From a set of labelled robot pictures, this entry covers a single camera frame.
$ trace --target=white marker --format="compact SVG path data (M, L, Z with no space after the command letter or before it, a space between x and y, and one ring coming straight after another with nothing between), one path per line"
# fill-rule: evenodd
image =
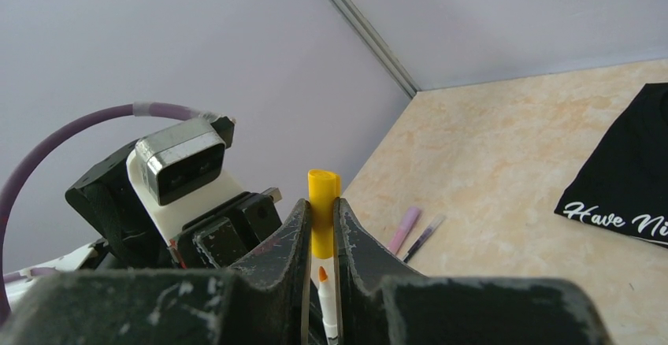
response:
M327 342L331 345L337 343L339 329L336 325L336 291L334 283L327 277L327 272L322 266L317 273L320 280L320 287L317 289L317 296L320 298L320 308L322 309L322 324L325 327Z

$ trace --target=metal strip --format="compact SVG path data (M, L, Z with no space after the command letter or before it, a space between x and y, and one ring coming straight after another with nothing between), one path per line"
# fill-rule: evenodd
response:
M388 70L399 86L406 92L409 98L415 97L420 91L417 84L410 77L405 68L399 63L399 60L392 54L387 43L378 35L373 26L360 13L357 6L351 0L330 0L336 8L343 14L353 29L362 38L362 41L371 49L378 61Z

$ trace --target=orange marker tip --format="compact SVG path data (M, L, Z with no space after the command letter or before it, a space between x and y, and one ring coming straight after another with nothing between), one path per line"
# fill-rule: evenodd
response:
M320 280L320 282L325 282L327 280L327 272L322 266L317 270L317 278Z

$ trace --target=yellow cylinder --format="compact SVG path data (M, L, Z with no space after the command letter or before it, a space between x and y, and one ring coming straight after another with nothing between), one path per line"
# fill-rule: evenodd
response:
M309 171L309 201L313 225L311 252L321 259L334 255L334 200L341 196L341 177L326 170Z

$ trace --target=black cloth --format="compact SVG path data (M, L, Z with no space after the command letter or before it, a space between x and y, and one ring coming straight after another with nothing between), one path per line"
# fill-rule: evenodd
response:
M555 213L668 248L668 83L643 87Z

